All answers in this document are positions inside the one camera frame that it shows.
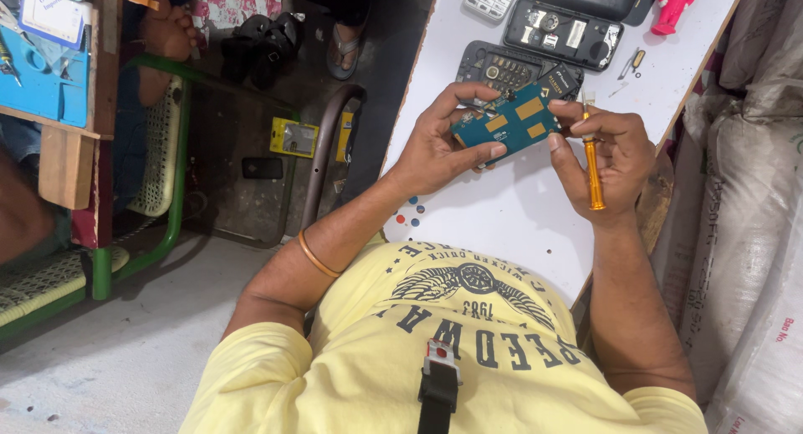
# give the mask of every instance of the black strap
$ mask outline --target black strap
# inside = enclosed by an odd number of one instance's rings
[[[431,362],[430,374],[422,374],[418,401],[418,434],[447,434],[451,415],[457,410],[457,370]]]

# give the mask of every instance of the yellow packaging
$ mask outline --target yellow packaging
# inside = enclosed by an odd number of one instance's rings
[[[318,127],[300,122],[273,118],[271,152],[312,158],[318,140]]]
[[[351,134],[351,122],[353,118],[353,112],[343,112],[340,115],[340,139],[337,140],[336,161],[346,162],[346,143],[348,142],[348,135]]]

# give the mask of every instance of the yellow t-shirt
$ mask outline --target yellow t-shirt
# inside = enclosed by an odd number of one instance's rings
[[[463,379],[451,433],[706,432],[677,391],[611,389],[543,279],[424,242],[369,244],[324,296],[310,342],[270,322],[228,336],[180,432],[416,432],[431,337],[452,344]]]

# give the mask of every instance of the man's right hand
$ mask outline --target man's right hand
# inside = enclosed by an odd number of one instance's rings
[[[622,222],[634,225],[635,204],[655,164],[655,145],[647,138],[637,114],[617,114],[588,107],[591,116],[583,121],[583,105],[576,101],[552,100],[549,110],[564,128],[549,135],[552,167],[575,211],[595,227],[612,227]],[[597,169],[606,208],[592,211],[588,173],[580,166],[565,136],[597,135]]]

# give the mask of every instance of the red toy figure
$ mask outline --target red toy figure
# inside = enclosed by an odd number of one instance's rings
[[[680,15],[695,0],[658,0],[661,8],[661,16],[658,17],[657,25],[652,28],[653,34],[657,36],[667,36],[675,34],[675,25],[678,24]]]

